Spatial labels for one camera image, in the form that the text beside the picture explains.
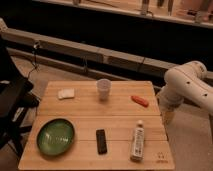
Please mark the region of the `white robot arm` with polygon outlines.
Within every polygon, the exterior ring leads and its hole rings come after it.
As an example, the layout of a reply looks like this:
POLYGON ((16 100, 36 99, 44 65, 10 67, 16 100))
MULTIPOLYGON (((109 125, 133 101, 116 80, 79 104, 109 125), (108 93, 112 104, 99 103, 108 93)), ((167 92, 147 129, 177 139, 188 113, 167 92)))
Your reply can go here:
POLYGON ((203 81, 207 68, 200 61, 175 66, 165 72, 165 85, 157 93, 164 124, 174 118, 174 110, 188 99, 213 117, 213 87, 203 81))

